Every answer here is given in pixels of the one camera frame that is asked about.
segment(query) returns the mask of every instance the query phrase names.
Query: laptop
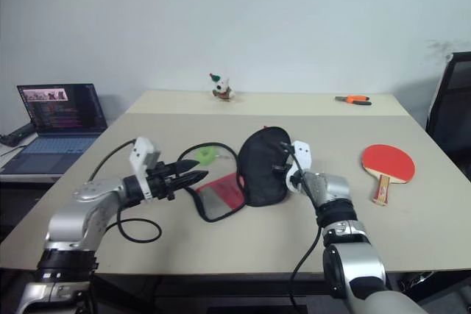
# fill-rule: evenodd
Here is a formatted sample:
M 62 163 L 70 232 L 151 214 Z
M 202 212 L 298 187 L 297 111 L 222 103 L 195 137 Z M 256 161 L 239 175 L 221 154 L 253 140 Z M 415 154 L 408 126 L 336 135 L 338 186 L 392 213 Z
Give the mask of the laptop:
M 59 177 L 107 128 L 93 84 L 21 85 L 18 91 L 38 137 L 0 170 L 2 176 Z

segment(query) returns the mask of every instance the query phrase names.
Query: toy figure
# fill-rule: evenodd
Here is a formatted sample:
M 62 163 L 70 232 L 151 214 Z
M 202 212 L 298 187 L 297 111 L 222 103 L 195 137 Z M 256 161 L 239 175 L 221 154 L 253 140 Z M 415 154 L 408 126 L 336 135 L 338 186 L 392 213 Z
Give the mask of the toy figure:
M 209 74 L 209 76 L 211 76 L 215 85 L 213 96 L 219 97 L 223 101 L 229 101 L 234 97 L 235 92 L 229 87 L 229 79 L 222 79 L 219 75 Z

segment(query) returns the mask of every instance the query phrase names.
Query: laptop screen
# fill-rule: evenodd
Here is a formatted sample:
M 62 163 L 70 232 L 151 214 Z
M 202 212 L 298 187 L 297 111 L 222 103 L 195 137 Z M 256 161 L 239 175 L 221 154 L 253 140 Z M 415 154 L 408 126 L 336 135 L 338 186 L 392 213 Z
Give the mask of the laptop screen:
M 18 91 L 38 132 L 102 132 L 107 128 L 93 84 L 21 85 Z

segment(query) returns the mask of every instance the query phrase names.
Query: beige tabletop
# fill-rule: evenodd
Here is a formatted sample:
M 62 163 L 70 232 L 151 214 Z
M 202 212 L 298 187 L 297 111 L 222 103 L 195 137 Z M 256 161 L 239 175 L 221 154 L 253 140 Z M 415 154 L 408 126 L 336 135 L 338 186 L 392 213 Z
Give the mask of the beige tabletop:
M 219 102 L 204 93 L 146 93 L 4 240 L 0 246 L 0 265 L 35 268 L 54 211 L 71 198 L 72 190 L 88 178 L 103 156 L 125 140 L 136 136 L 151 138 L 162 150 L 160 159 L 169 163 L 189 146 L 210 140 L 226 143 L 238 151 L 263 126 L 281 126 L 292 140 L 311 145 L 313 170 L 347 178 L 358 217 L 387 271 L 471 268 L 471 243 L 458 242 L 454 236 L 469 227 L 471 183 L 393 96 L 373 95 L 371 107 L 336 102 L 333 95 L 239 97 L 240 101 L 235 103 Z M 242 107 L 244 101 L 252 105 L 250 112 Z M 291 114 L 281 108 L 286 101 L 290 102 Z M 188 112 L 182 114 L 184 106 Z M 333 110 L 338 113 L 328 114 Z M 374 143 L 403 149 L 416 165 L 416 175 L 408 184 L 390 187 L 387 207 L 370 201 L 376 180 L 360 164 L 361 152 Z M 98 178 L 131 174 L 128 155 L 128 150 L 120 151 Z M 199 217 L 193 200 L 184 191 L 177 192 L 173 201 L 153 200 L 126 210 L 123 217 L 152 219 L 161 225 L 163 236 L 154 243 L 135 244 L 123 239 L 116 229 L 110 230 L 97 252 L 98 272 L 285 273 L 292 271 L 316 233 L 310 202 L 294 194 L 276 205 L 244 207 L 214 224 Z M 140 224 L 125 228 L 140 238 L 154 235 L 152 228 Z M 313 252 L 302 271 L 322 272 L 322 250 L 320 246 Z

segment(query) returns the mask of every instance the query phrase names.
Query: black chair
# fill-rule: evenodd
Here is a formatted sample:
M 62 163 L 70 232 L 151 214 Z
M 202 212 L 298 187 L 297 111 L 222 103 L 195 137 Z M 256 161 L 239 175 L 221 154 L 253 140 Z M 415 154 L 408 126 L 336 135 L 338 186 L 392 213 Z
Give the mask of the black chair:
M 471 181 L 471 51 L 451 55 L 425 130 Z

